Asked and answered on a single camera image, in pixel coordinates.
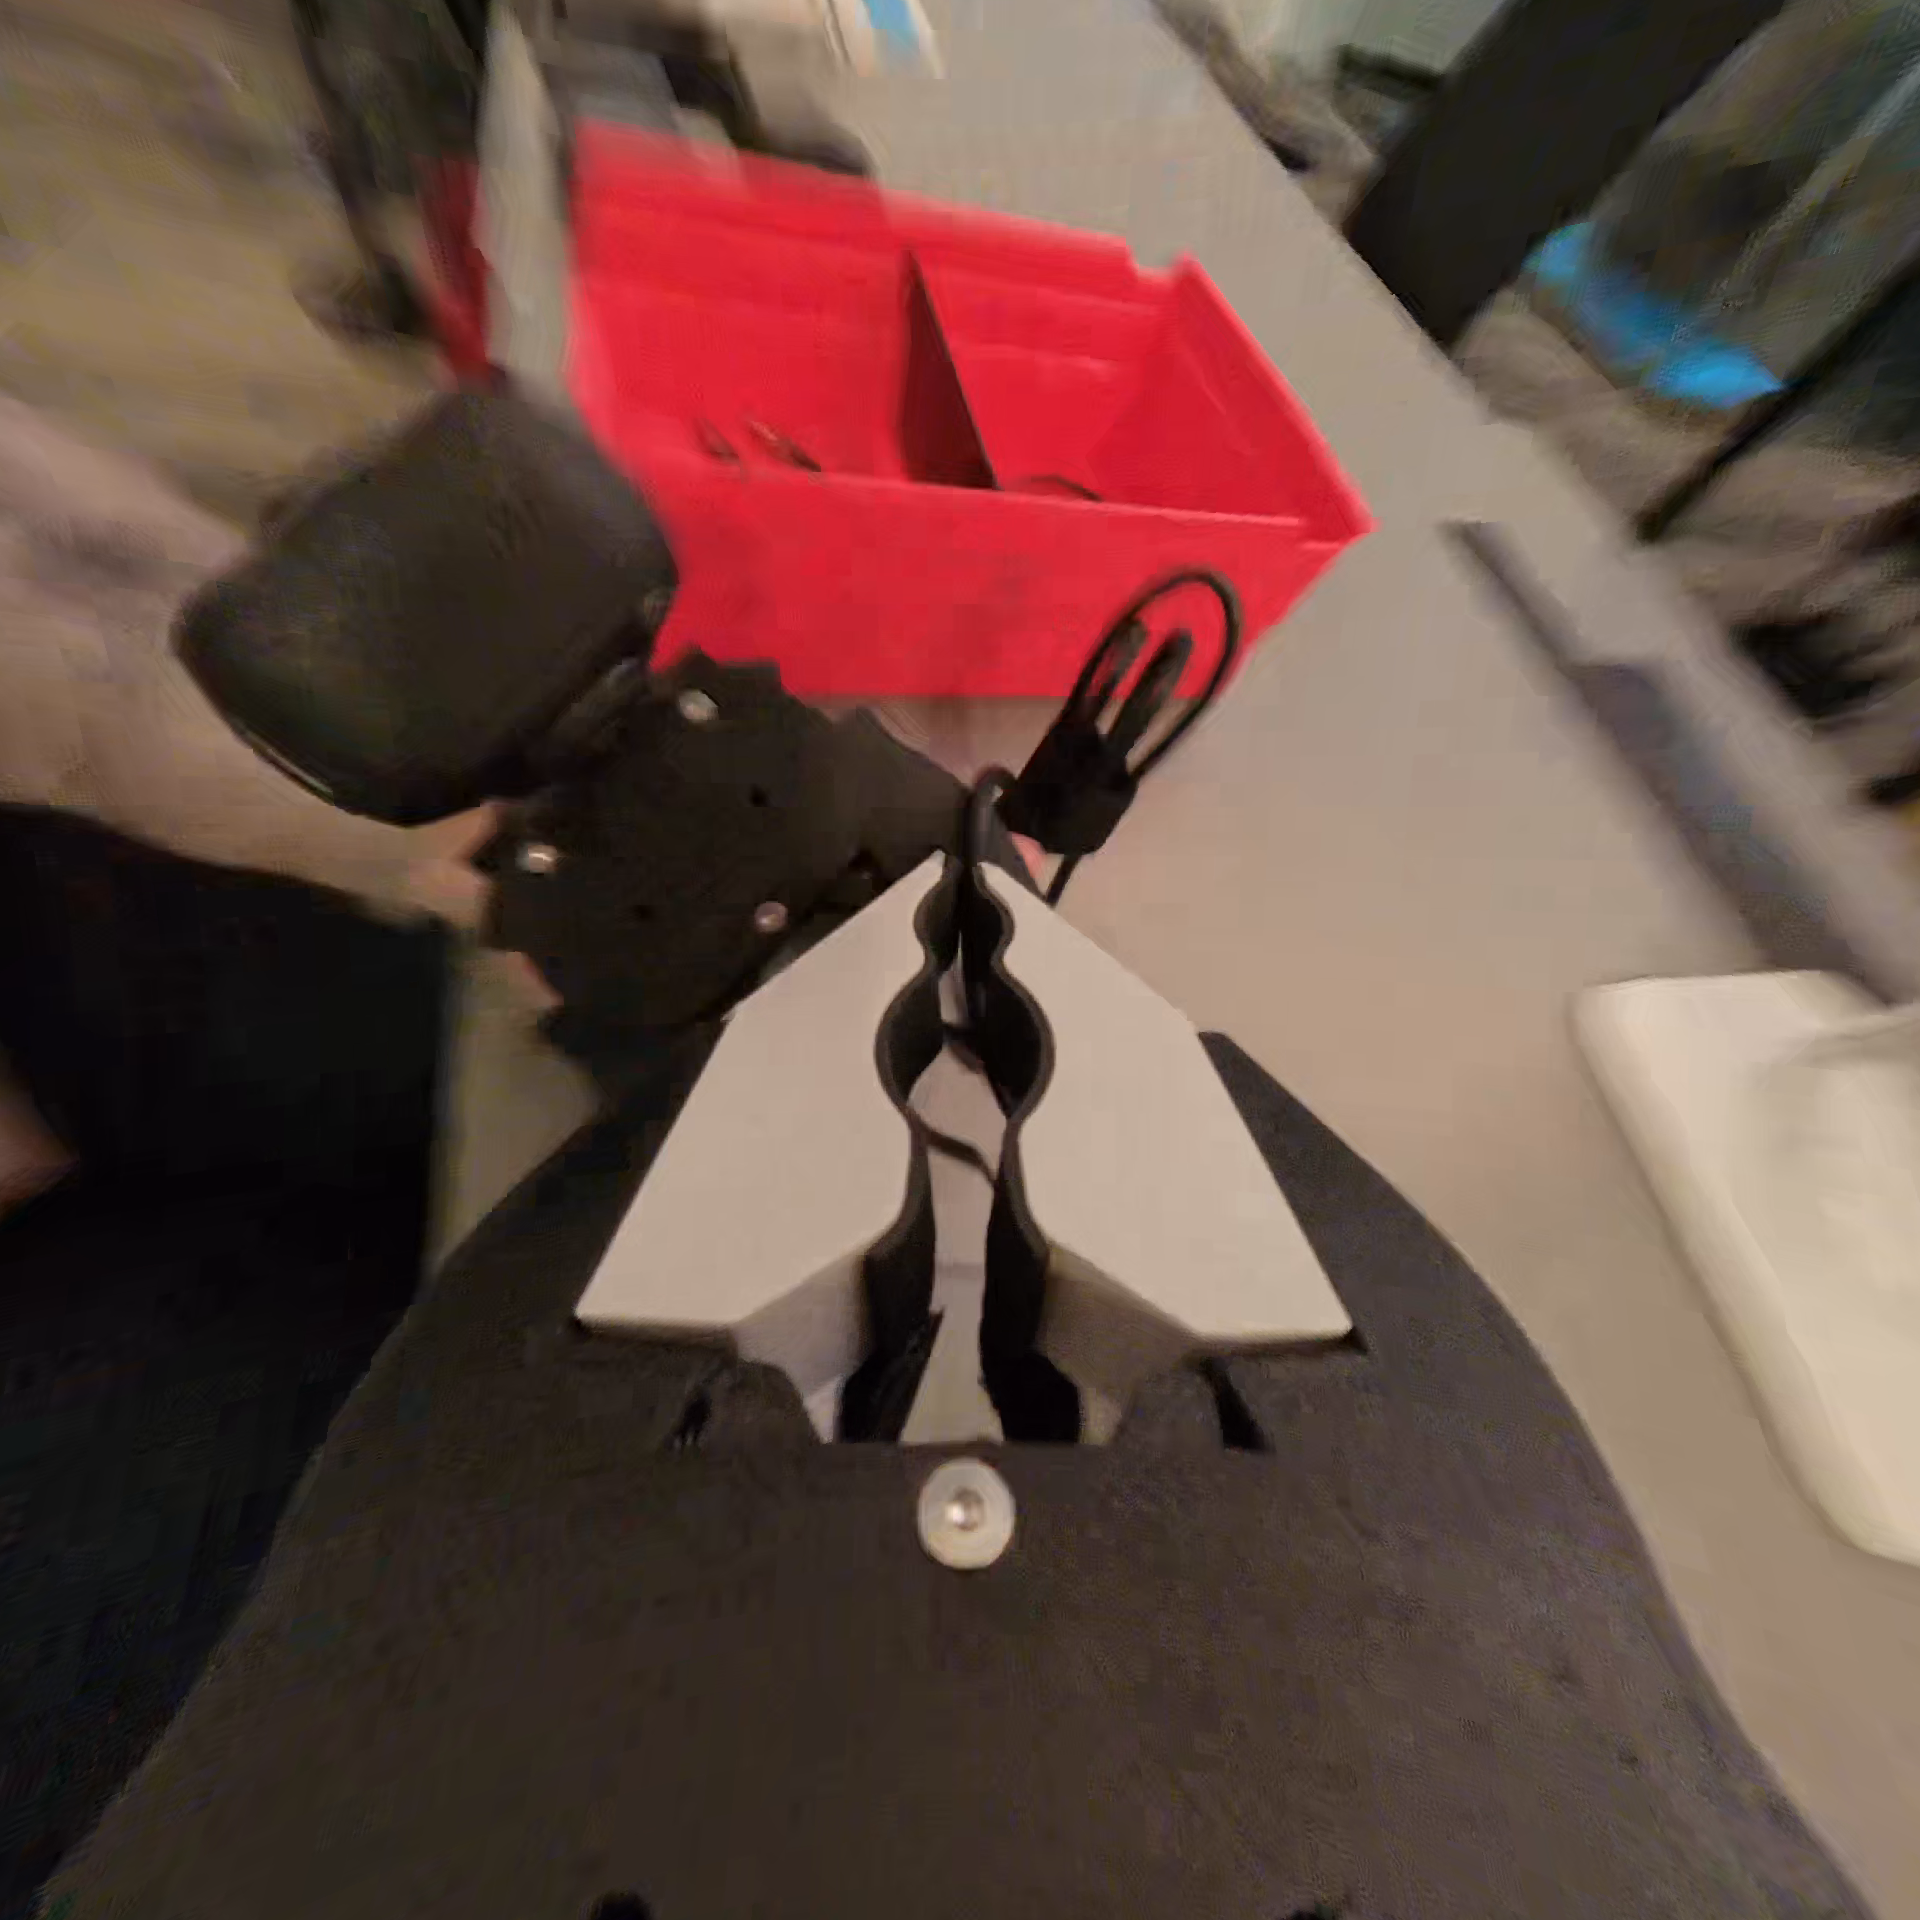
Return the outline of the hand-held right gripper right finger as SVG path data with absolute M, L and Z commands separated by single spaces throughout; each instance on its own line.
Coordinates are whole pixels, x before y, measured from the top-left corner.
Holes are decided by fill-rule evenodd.
M 977 1336 L 1004 1440 L 1099 1443 L 1165 1373 L 1353 1340 L 1184 1013 L 987 862 L 960 981 L 1004 1119 Z

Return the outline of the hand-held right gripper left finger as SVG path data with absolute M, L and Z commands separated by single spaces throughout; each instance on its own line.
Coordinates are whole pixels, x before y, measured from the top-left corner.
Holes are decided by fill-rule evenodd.
M 577 1304 L 777 1368 L 893 1443 L 940 1315 L 915 1089 L 946 1045 L 963 868 L 923 859 L 733 1007 Z

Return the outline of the red plastic bin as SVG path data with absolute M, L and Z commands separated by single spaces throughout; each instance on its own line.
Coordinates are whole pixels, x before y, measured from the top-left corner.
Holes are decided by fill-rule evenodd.
M 1000 478 L 906 479 L 922 259 Z M 1122 240 L 587 124 L 566 384 L 680 565 L 668 654 L 827 700 L 1038 700 L 1174 572 L 1260 640 L 1374 529 L 1212 276 Z

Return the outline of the white document stand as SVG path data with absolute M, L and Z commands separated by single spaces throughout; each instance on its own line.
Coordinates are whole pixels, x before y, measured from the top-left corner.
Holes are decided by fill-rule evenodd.
M 1825 971 L 1586 989 L 1574 1043 L 1766 1438 L 1849 1544 L 1917 1563 L 1917 1005 Z

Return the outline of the dark chair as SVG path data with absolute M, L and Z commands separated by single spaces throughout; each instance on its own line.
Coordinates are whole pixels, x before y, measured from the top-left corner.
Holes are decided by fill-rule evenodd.
M 1530 254 L 1781 3 L 1520 3 L 1467 46 L 1345 219 L 1355 259 L 1451 351 Z

